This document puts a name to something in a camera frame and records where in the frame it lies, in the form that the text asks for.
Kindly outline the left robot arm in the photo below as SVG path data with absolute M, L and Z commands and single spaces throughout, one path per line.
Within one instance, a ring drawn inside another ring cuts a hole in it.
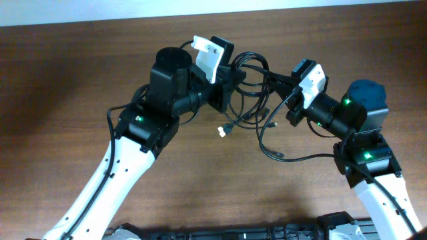
M 246 74 L 228 65 L 232 47 L 210 45 L 193 59 L 183 48 L 159 50 L 149 84 L 119 107 L 116 125 L 107 110 L 110 142 L 101 163 L 70 209 L 44 239 L 101 239 L 138 179 L 178 132 L 181 115 L 205 104 L 226 110 Z

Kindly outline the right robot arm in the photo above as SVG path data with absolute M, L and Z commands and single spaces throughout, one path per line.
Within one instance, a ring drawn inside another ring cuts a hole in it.
M 362 79 L 353 82 L 341 100 L 327 95 L 326 77 L 310 81 L 290 77 L 270 85 L 289 109 L 292 125 L 313 121 L 340 139 L 334 161 L 357 194 L 381 239 L 410 239 L 422 226 L 406 189 L 402 169 L 381 134 L 388 116 L 383 85 Z

